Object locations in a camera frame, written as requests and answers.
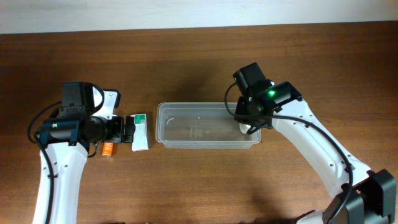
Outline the white green medicine tube box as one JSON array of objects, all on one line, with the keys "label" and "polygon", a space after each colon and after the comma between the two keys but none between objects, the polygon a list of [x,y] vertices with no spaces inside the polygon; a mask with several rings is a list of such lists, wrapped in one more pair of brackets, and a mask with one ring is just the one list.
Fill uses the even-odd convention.
[{"label": "white green medicine tube box", "polygon": [[147,116],[146,114],[131,115],[134,118],[135,131],[133,135],[132,151],[146,151],[149,149],[147,137]]}]

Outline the orange medicine box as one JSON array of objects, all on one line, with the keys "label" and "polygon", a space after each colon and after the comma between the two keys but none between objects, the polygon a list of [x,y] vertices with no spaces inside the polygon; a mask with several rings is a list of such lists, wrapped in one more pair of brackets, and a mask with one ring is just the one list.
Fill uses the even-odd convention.
[{"label": "orange medicine box", "polygon": [[111,142],[104,142],[102,156],[111,157],[113,155],[113,146],[114,144]]}]

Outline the white spray bottle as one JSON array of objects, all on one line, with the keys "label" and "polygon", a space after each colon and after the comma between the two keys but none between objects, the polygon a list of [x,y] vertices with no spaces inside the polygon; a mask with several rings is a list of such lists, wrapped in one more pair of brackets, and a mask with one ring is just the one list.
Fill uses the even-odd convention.
[{"label": "white spray bottle", "polygon": [[253,127],[249,124],[239,124],[239,128],[243,134],[252,134]]}]

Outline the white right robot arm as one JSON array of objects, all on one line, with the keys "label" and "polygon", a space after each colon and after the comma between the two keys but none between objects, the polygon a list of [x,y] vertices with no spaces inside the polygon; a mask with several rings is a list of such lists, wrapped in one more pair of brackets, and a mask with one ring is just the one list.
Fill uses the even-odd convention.
[{"label": "white right robot arm", "polygon": [[289,82],[235,85],[244,111],[233,113],[234,118],[250,125],[248,134],[261,128],[281,133],[315,170],[332,199],[326,209],[312,210],[293,223],[394,223],[396,179],[385,169],[374,172],[347,151]]}]

